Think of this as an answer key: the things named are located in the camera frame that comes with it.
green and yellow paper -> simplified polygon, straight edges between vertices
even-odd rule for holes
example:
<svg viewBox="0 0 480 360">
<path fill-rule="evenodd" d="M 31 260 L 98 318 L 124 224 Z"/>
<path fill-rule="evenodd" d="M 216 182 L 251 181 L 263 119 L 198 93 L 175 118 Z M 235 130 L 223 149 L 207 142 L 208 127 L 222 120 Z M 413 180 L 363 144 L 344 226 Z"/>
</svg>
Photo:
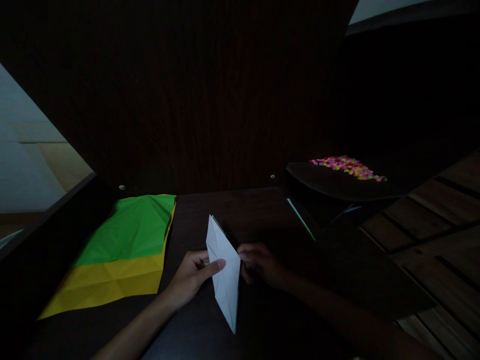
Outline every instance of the green and yellow paper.
<svg viewBox="0 0 480 360">
<path fill-rule="evenodd" d="M 91 236 L 39 319 L 134 295 L 156 294 L 175 195 L 119 200 Z"/>
</svg>

wooden panel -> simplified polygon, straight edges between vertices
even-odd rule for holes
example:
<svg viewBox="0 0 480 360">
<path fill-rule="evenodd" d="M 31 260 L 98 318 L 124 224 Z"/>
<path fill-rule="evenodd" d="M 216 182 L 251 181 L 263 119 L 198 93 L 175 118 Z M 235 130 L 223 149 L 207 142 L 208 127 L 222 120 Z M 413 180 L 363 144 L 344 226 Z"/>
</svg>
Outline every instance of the wooden panel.
<svg viewBox="0 0 480 360">
<path fill-rule="evenodd" d="M 205 249 L 209 214 L 234 246 L 263 241 L 289 269 L 367 303 L 386 317 L 403 317 L 433 305 L 368 238 L 353 232 L 313 241 L 277 188 L 179 196 L 160 291 L 173 278 L 185 252 Z M 151 298 L 124 298 L 38 321 L 25 357 L 87 359 Z M 311 351 L 326 359 L 349 359 L 355 354 L 306 306 L 261 279 L 253 286 L 239 282 L 234 336 L 215 301 L 213 283 L 207 281 L 164 327 L 144 359 L 195 359 L 198 354 L 209 359 L 283 359 L 308 357 Z"/>
<path fill-rule="evenodd" d="M 408 198 L 396 202 L 384 211 L 419 239 L 443 233 L 452 227 Z"/>
<path fill-rule="evenodd" d="M 114 193 L 95 174 L 63 196 L 0 249 L 5 343 L 15 348 L 50 300 L 89 234 L 112 211 Z"/>
<path fill-rule="evenodd" d="M 442 256 L 480 286 L 480 233 L 477 246 L 457 251 L 442 251 Z"/>
<path fill-rule="evenodd" d="M 357 1 L 3 3 L 0 62 L 125 196 L 268 187 L 331 121 Z"/>
<path fill-rule="evenodd" d="M 435 180 L 409 196 L 456 225 L 480 219 L 480 200 Z"/>
<path fill-rule="evenodd" d="M 371 219 L 373 216 L 377 215 L 384 209 L 394 204 L 396 201 L 398 201 L 398 199 L 399 199 L 398 197 L 394 197 L 389 199 L 374 200 L 374 201 L 368 201 L 368 202 L 356 202 L 353 204 L 351 208 L 355 208 L 357 206 L 360 206 L 360 207 L 356 208 L 355 210 L 346 212 L 342 216 L 342 218 L 344 219 L 341 218 L 340 221 L 345 220 L 346 222 L 353 224 L 353 226 L 359 227 L 368 219 Z"/>
<path fill-rule="evenodd" d="M 43 214 L 43 211 L 0 214 L 0 239 L 26 228 L 40 219 Z"/>
<path fill-rule="evenodd" d="M 441 306 L 419 312 L 417 315 L 455 358 L 480 357 L 480 343 Z"/>
<path fill-rule="evenodd" d="M 387 251 L 387 248 L 383 246 L 376 238 L 374 238 L 368 231 L 366 231 L 362 226 L 359 227 L 362 233 L 364 233 L 375 245 L 377 245 L 383 252 Z"/>
<path fill-rule="evenodd" d="M 480 293 L 434 258 L 406 267 L 478 337 Z"/>
<path fill-rule="evenodd" d="M 467 189 L 480 193 L 480 152 L 475 151 L 440 174 Z"/>
<path fill-rule="evenodd" d="M 413 336 L 426 347 L 432 349 L 445 360 L 451 360 L 453 357 L 445 350 L 442 344 L 432 335 L 429 328 L 426 327 L 416 315 L 397 320 L 400 327 L 408 334 Z"/>
<path fill-rule="evenodd" d="M 397 249 L 401 246 L 413 243 L 412 239 L 401 232 L 381 214 L 364 222 L 362 227 L 388 250 Z"/>
<path fill-rule="evenodd" d="M 450 235 L 436 238 L 423 244 L 419 244 L 399 251 L 391 255 L 393 261 L 398 264 L 408 264 L 433 258 L 438 255 L 447 255 L 451 252 L 477 248 L 480 242 L 480 226 L 454 232 Z"/>
<path fill-rule="evenodd" d="M 44 213 L 44 211 L 40 211 L 0 214 L 0 225 L 31 224 L 40 219 Z"/>
</svg>

dark wooden desk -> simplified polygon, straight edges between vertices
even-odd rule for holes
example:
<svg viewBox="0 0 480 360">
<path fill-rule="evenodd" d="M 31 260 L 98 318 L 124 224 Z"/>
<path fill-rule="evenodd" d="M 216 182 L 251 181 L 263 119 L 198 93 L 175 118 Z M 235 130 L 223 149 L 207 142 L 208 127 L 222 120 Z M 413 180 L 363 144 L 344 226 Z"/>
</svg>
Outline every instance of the dark wooden desk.
<svg viewBox="0 0 480 360">
<path fill-rule="evenodd" d="M 263 241 L 298 274 L 351 298 L 358 293 L 357 301 L 366 306 L 370 302 L 377 308 L 383 299 L 381 313 L 385 316 L 396 317 L 398 304 L 405 303 L 407 308 L 400 312 L 407 313 L 426 304 L 419 297 L 421 291 L 374 244 L 359 241 L 362 249 L 345 249 L 341 238 L 333 244 L 330 239 L 315 243 L 277 188 L 179 196 L 160 291 L 174 276 L 185 252 L 205 248 L 209 214 L 219 221 L 234 246 Z M 349 281 L 348 273 L 359 275 Z M 412 293 L 415 301 L 408 300 Z M 24 357 L 88 359 L 152 298 L 153 295 L 128 297 L 38 321 Z M 143 358 L 265 359 L 294 355 L 347 359 L 355 353 L 294 298 L 260 280 L 252 286 L 240 280 L 236 335 L 217 305 L 212 282 L 207 281 L 198 295 L 168 322 Z"/>
</svg>

left hand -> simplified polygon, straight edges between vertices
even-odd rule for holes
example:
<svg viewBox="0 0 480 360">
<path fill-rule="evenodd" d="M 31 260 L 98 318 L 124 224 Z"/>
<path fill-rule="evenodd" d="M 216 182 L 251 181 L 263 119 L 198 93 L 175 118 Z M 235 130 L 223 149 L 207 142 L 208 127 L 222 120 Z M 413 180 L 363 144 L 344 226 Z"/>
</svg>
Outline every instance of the left hand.
<svg viewBox="0 0 480 360">
<path fill-rule="evenodd" d="M 170 284 L 159 297 L 161 296 L 162 301 L 169 302 L 175 310 L 178 310 L 192 300 L 205 280 L 219 273 L 225 264 L 224 259 L 210 263 L 207 250 L 189 251 L 185 254 Z"/>
</svg>

hand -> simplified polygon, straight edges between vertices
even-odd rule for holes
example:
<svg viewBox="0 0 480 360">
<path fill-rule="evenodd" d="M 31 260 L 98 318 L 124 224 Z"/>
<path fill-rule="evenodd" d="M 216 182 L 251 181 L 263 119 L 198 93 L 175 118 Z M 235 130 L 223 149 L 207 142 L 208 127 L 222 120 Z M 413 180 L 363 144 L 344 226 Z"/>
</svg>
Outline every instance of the hand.
<svg viewBox="0 0 480 360">
<path fill-rule="evenodd" d="M 176 310 L 180 309 L 193 299 L 205 280 L 219 273 L 225 264 L 223 259 L 210 263 L 207 250 L 187 252 L 170 284 L 159 295 L 161 301 L 169 302 Z"/>
<path fill-rule="evenodd" d="M 287 290 L 293 274 L 279 264 L 265 244 L 262 242 L 244 243 L 238 247 L 237 252 L 242 259 L 241 276 L 247 284 L 253 283 L 247 269 L 255 269 L 270 286 Z"/>
</svg>

